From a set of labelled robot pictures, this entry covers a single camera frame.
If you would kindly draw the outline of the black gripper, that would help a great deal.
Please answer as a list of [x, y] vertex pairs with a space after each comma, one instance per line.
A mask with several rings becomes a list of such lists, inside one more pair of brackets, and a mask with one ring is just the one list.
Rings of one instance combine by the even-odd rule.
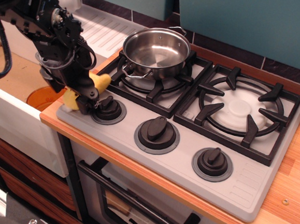
[[93, 68], [89, 52], [74, 52], [64, 61], [53, 61], [36, 53], [36, 59], [41, 66], [41, 76], [56, 93], [65, 87], [76, 92], [78, 110], [84, 115], [96, 108], [99, 93], [89, 77], [89, 70]]

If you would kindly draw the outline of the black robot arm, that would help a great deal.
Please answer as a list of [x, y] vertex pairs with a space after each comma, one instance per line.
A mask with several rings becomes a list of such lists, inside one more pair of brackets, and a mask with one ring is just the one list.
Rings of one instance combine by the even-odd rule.
[[77, 93], [79, 111], [87, 115], [99, 104], [99, 91], [89, 77], [96, 65], [94, 51], [82, 37], [81, 22], [59, 5], [58, 0], [0, 0], [0, 41], [9, 73], [12, 57], [2, 22], [14, 25], [36, 47], [44, 80], [60, 92], [68, 87]]

